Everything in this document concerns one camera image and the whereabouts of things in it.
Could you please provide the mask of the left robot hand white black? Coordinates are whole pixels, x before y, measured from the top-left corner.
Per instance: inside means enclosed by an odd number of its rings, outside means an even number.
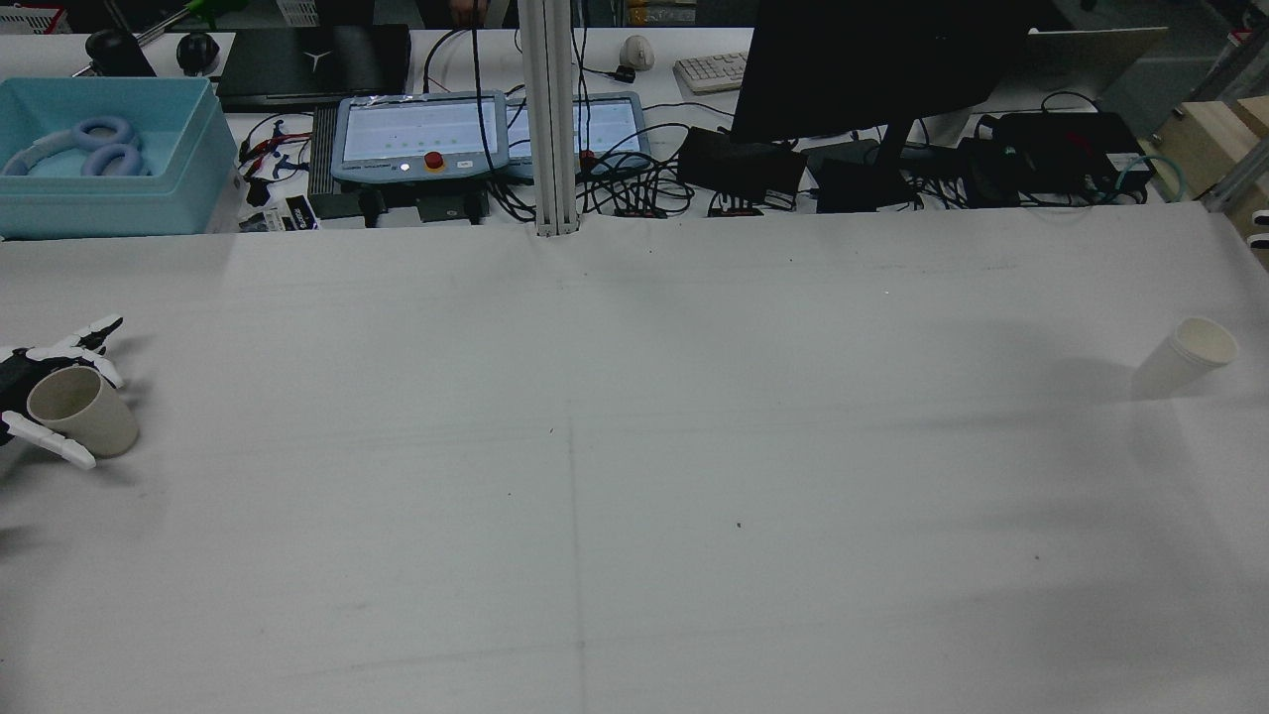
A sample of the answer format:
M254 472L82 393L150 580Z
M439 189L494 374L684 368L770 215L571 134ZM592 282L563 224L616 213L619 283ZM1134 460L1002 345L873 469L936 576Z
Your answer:
M3 443L39 446L91 469L136 443L140 430L118 391L124 380L104 356L123 322L109 313L49 347L3 347Z

